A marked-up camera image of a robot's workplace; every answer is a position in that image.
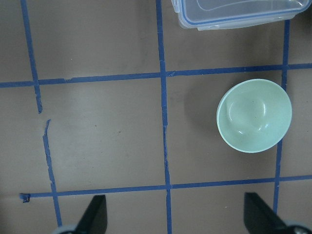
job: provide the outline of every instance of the bowl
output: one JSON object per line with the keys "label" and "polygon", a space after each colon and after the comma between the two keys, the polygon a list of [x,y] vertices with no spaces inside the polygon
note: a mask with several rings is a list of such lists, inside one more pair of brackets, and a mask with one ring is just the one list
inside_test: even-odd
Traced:
{"label": "bowl", "polygon": [[292,120],[287,93],[266,79],[251,79],[221,99],[216,121],[225,142],[236,150],[257,153],[276,145]]}

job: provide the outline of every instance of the grid square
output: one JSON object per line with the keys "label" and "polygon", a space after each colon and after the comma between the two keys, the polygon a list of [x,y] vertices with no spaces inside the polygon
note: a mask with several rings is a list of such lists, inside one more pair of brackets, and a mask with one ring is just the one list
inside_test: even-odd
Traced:
{"label": "grid square", "polygon": [[168,78],[171,183],[274,177],[276,146],[256,154],[234,150],[219,134],[216,110],[234,85],[252,78],[280,84],[280,77],[278,71]]}
{"label": "grid square", "polygon": [[32,80],[19,0],[0,2],[0,81]]}
{"label": "grid square", "polygon": [[51,197],[22,203],[16,195],[0,196],[0,233],[50,234],[57,228]]}
{"label": "grid square", "polygon": [[282,63],[283,21],[199,32],[179,26],[170,0],[163,1],[162,9],[168,71]]}
{"label": "grid square", "polygon": [[[93,195],[59,197],[64,224],[77,224]],[[164,234],[166,191],[106,194],[107,234]]]}
{"label": "grid square", "polygon": [[42,136],[32,87],[0,92],[0,194],[50,192]]}
{"label": "grid square", "polygon": [[278,215],[312,228],[312,180],[287,181],[279,184]]}
{"label": "grid square", "polygon": [[312,6],[291,20],[289,63],[312,63]]}
{"label": "grid square", "polygon": [[292,102],[292,123],[283,140],[281,175],[311,175],[311,70],[288,71],[287,83],[287,93]]}
{"label": "grid square", "polygon": [[256,192],[272,207],[273,186],[263,183],[172,190],[173,233],[247,234],[244,193]]}
{"label": "grid square", "polygon": [[153,0],[30,0],[39,79],[159,72]]}
{"label": "grid square", "polygon": [[47,85],[58,191],[164,184],[160,79]]}

